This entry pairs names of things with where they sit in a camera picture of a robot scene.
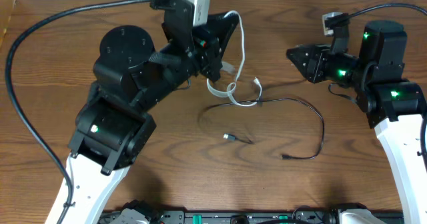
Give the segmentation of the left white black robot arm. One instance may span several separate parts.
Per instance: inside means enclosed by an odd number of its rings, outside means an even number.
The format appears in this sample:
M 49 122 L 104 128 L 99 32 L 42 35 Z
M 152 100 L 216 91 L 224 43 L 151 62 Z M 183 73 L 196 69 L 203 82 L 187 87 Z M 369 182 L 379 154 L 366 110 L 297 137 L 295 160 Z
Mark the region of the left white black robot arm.
M 149 110 L 191 76 L 217 81 L 228 41 L 240 23 L 235 11 L 165 14 L 167 45 L 156 51 L 147 31 L 124 25 L 101 40 L 95 81 L 75 120 L 66 178 L 48 223 L 96 223 L 156 124 Z

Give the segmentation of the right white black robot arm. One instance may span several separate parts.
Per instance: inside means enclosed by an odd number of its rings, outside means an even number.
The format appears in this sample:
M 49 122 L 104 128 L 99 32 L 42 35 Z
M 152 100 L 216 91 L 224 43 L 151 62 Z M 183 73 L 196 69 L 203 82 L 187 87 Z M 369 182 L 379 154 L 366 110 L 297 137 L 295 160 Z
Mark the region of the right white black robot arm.
M 426 222 L 426 98 L 405 78 L 407 34 L 395 21 L 365 25 L 357 57 L 347 54 L 348 26 L 332 30 L 332 44 L 300 45 L 286 57 L 311 83 L 352 88 L 383 147 L 398 190 L 405 223 Z

